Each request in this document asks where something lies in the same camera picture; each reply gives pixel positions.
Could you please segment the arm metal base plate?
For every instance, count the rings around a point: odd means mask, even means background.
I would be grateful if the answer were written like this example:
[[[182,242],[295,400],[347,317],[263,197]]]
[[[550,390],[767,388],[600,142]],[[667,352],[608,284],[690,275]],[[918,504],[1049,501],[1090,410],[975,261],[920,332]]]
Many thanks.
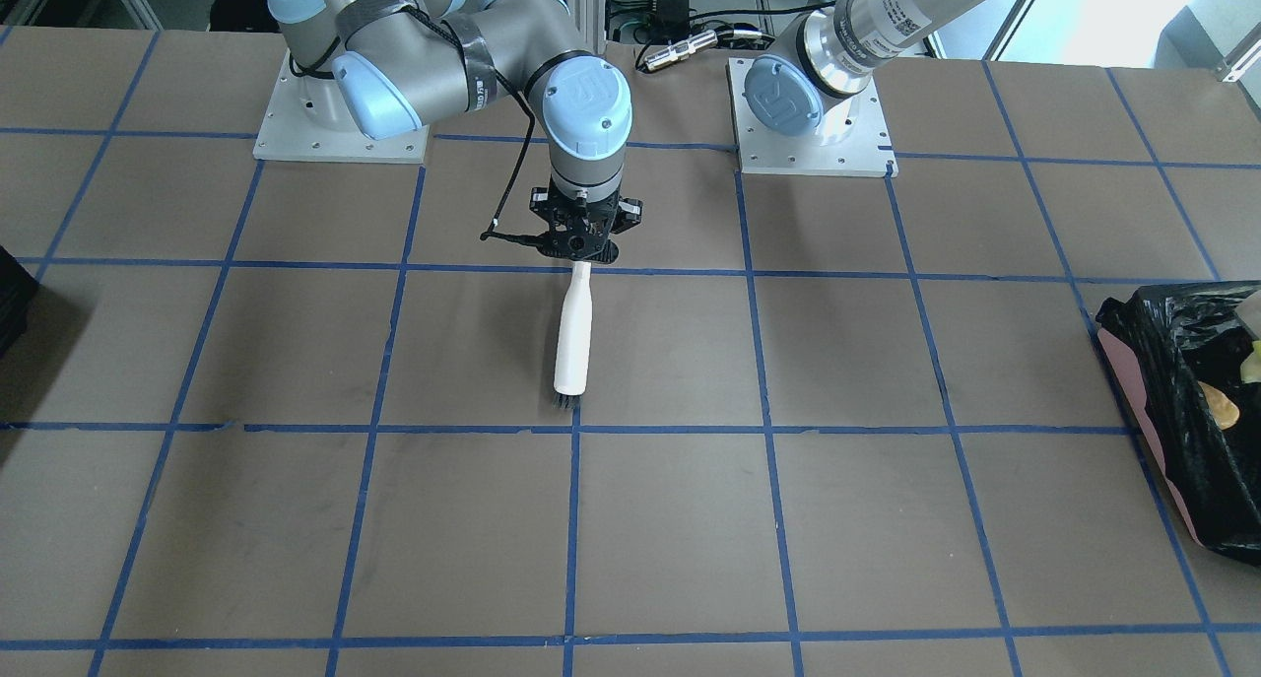
[[[740,169],[748,174],[897,176],[897,153],[875,81],[828,108],[816,132],[788,137],[765,129],[744,98],[752,58],[730,58],[728,81]]]
[[[299,77],[281,58],[252,155],[262,161],[422,165],[430,129],[373,141],[359,132],[332,79]]]

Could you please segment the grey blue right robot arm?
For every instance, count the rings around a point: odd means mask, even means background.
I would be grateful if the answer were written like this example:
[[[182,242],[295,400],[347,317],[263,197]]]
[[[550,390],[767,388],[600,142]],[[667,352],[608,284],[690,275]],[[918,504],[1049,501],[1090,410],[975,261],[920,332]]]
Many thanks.
[[[271,161],[419,164],[429,126],[513,98],[549,137],[538,236],[487,237],[612,263],[642,221],[619,192],[630,84],[586,49],[564,0],[266,0],[288,43],[255,144]]]

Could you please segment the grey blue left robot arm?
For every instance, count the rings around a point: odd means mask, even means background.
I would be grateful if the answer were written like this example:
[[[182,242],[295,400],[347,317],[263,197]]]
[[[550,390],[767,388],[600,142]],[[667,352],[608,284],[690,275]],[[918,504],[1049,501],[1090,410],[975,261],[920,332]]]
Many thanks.
[[[791,21],[753,61],[743,98],[760,125],[816,132],[826,112],[860,95],[879,67],[986,0],[828,0]]]

